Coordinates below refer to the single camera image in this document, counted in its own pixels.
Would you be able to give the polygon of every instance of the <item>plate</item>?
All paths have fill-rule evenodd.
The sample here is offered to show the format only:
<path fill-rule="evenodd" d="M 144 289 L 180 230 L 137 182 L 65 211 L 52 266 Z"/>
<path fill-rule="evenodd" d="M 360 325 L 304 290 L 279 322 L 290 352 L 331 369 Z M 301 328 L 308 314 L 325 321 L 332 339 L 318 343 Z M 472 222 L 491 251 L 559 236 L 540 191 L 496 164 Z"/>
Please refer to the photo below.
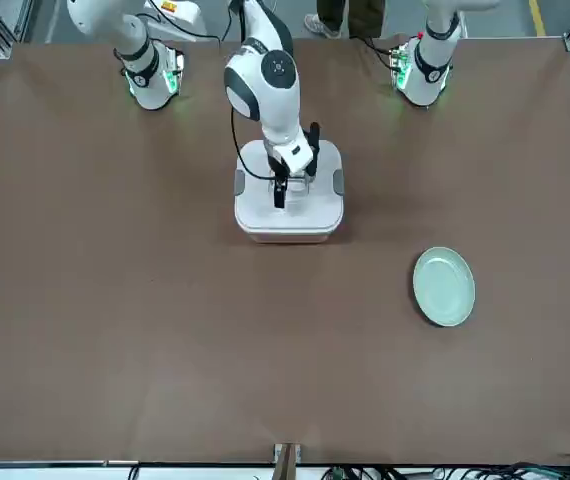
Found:
<path fill-rule="evenodd" d="M 474 308 L 476 287 L 467 262 L 454 250 L 433 247 L 414 267 L 414 295 L 432 322 L 443 327 L 463 323 Z"/>

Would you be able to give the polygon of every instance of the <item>brown table surface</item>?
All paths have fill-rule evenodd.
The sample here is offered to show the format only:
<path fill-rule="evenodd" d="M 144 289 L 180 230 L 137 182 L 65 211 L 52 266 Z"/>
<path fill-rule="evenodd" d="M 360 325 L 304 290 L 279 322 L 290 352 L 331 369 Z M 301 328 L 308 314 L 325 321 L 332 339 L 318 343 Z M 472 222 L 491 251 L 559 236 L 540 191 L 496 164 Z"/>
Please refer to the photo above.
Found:
<path fill-rule="evenodd" d="M 346 174 L 328 244 L 235 224 L 222 72 L 128 97 L 104 46 L 0 65 L 0 459 L 559 462 L 570 454 L 570 54 L 461 42 L 429 111 L 364 46 L 301 41 L 302 120 Z M 239 141 L 259 138 L 239 120 Z M 468 322 L 410 295 L 417 255 L 470 263 Z"/>

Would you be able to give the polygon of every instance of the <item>wire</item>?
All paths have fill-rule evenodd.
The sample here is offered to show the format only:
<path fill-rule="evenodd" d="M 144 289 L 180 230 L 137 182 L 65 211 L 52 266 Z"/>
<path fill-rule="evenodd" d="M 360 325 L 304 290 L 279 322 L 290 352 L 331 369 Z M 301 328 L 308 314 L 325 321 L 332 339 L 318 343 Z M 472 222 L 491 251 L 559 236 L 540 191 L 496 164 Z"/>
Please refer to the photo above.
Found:
<path fill-rule="evenodd" d="M 332 473 L 334 471 L 334 467 L 329 467 L 327 470 L 325 470 L 325 473 L 323 474 L 323 476 L 321 477 L 321 480 L 326 480 L 327 475 L 329 475 L 330 473 Z"/>
<path fill-rule="evenodd" d="M 374 45 L 374 40 L 371 38 L 363 38 L 363 37 L 357 37 L 357 36 L 353 36 L 350 38 L 355 38 L 357 40 L 360 40 L 361 42 L 363 42 L 365 45 L 367 45 L 368 48 L 371 48 L 372 50 L 374 50 L 375 52 L 378 53 L 384 53 L 386 55 L 389 55 L 390 53 L 392 53 L 391 49 L 384 49 L 384 48 L 378 48 L 376 45 Z"/>
<path fill-rule="evenodd" d="M 371 38 L 369 39 L 369 41 L 371 43 L 369 43 L 365 38 L 362 37 L 351 37 L 351 38 L 356 38 L 357 40 L 360 40 L 361 42 L 363 42 L 367 48 L 369 48 L 370 50 L 372 50 L 374 52 L 374 54 L 376 55 L 376 58 L 378 58 L 378 61 L 381 62 L 383 64 L 383 66 L 385 68 L 387 68 L 388 70 L 392 71 L 392 72 L 400 72 L 400 68 L 398 67 L 392 67 L 391 65 L 389 65 L 384 59 L 383 57 L 381 57 L 381 54 L 384 55 L 391 55 L 392 51 L 391 50 L 384 50 L 382 48 L 378 48 L 376 45 L 374 45 L 374 40 L 372 40 Z"/>
<path fill-rule="evenodd" d="M 127 474 L 127 480 L 137 480 L 140 471 L 141 471 L 140 466 L 134 465 L 132 468 L 129 469 L 129 473 Z"/>
<path fill-rule="evenodd" d="M 196 37 L 196 38 L 214 38 L 218 41 L 218 46 L 219 47 L 221 46 L 221 39 L 219 37 L 217 37 L 216 35 L 201 35 L 200 33 L 194 33 L 194 32 L 190 32 L 189 30 L 185 30 L 183 27 L 181 27 L 176 22 L 174 22 L 171 18 L 169 18 L 167 15 L 165 15 L 163 13 L 163 11 L 160 8 L 158 8 L 158 5 L 156 5 L 156 3 L 154 1 L 151 1 L 149 3 L 152 7 L 154 7 L 154 10 L 156 10 L 161 17 L 163 17 L 170 24 L 172 24 L 172 26 L 174 26 L 174 28 L 176 28 L 177 30 L 179 30 L 183 33 L 186 33 L 187 35 L 192 35 L 193 37 Z"/>
<path fill-rule="evenodd" d="M 229 8 L 227 9 L 227 27 L 225 28 L 225 33 L 223 33 L 223 36 L 221 37 L 221 41 L 224 42 L 225 39 L 227 38 L 227 34 L 229 33 L 229 29 L 232 26 L 232 12 L 229 11 Z"/>
<path fill-rule="evenodd" d="M 247 168 L 247 165 L 245 164 L 245 160 L 243 159 L 243 156 L 241 155 L 241 149 L 238 148 L 238 141 L 236 140 L 236 127 L 234 126 L 234 107 L 232 107 L 231 125 L 232 125 L 232 137 L 234 138 L 234 146 L 236 147 L 236 154 L 238 155 L 238 159 L 241 161 L 241 164 L 243 165 L 243 168 L 245 169 L 245 171 L 247 173 L 249 173 L 250 176 L 254 177 L 257 180 L 267 180 L 270 182 L 273 180 L 276 180 L 276 177 L 264 177 L 262 175 L 256 175 L 249 168 Z"/>
<path fill-rule="evenodd" d="M 152 20 L 154 20 L 156 23 L 163 23 L 163 19 L 160 17 L 160 15 L 158 17 L 155 17 L 154 15 L 150 15 L 149 13 L 137 13 L 136 16 L 138 18 L 150 18 Z"/>

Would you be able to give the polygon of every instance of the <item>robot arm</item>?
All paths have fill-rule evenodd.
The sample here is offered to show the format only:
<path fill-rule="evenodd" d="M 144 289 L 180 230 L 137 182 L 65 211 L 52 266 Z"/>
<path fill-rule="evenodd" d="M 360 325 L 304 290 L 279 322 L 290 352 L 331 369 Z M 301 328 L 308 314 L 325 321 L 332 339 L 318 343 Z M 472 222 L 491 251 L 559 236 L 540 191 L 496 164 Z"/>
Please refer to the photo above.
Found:
<path fill-rule="evenodd" d="M 115 48 L 138 104 L 158 110 L 178 94 L 183 58 L 150 39 L 147 26 L 135 15 L 145 1 L 67 0 L 67 10 L 82 33 Z"/>
<path fill-rule="evenodd" d="M 143 46 L 147 31 L 135 16 L 145 0 L 68 0 L 72 21 L 83 34 L 113 45 L 122 55 L 131 55 Z"/>
<path fill-rule="evenodd" d="M 480 12 L 496 7 L 501 0 L 424 0 L 427 24 L 432 30 L 445 33 L 457 12 Z"/>
<path fill-rule="evenodd" d="M 460 11 L 481 11 L 500 0 L 424 0 L 427 23 L 422 38 L 412 38 L 399 47 L 392 59 L 399 73 L 393 82 L 414 105 L 426 107 L 445 88 L 454 50 L 461 37 Z"/>
<path fill-rule="evenodd" d="M 262 0 L 234 0 L 230 8 L 245 16 L 247 40 L 225 67 L 227 98 L 238 113 L 260 121 L 270 156 L 297 174 L 314 155 L 300 126 L 292 36 Z"/>

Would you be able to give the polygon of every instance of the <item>person's shoe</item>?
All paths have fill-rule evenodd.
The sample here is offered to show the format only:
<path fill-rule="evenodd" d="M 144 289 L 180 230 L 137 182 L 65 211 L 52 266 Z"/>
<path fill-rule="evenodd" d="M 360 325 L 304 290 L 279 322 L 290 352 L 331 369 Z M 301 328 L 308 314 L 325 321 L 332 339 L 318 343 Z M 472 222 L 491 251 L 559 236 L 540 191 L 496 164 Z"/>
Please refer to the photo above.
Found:
<path fill-rule="evenodd" d="M 332 40 L 336 40 L 341 36 L 340 31 L 335 32 L 334 30 L 327 28 L 321 19 L 318 18 L 318 13 L 305 15 L 305 20 L 303 22 L 305 23 L 305 28 L 316 35 L 323 35 L 324 37 Z"/>

